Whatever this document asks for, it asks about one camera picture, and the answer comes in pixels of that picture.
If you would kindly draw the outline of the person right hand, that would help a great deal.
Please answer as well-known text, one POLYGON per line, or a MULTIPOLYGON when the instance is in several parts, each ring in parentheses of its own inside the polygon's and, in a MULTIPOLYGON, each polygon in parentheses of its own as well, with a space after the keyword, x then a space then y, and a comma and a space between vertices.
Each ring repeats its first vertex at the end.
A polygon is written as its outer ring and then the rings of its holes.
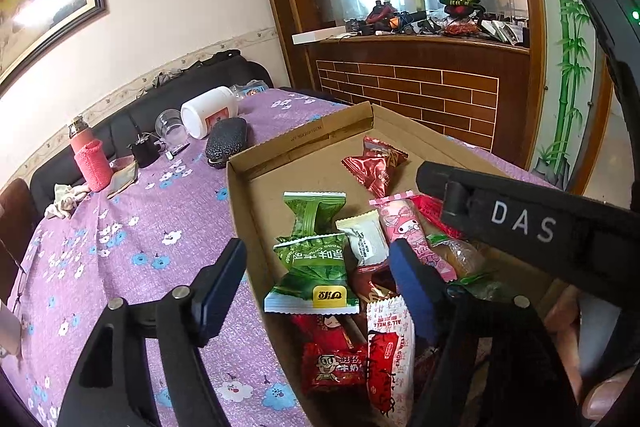
POLYGON ((639 317, 570 285, 544 318, 583 421, 600 426, 639 368, 639 317))

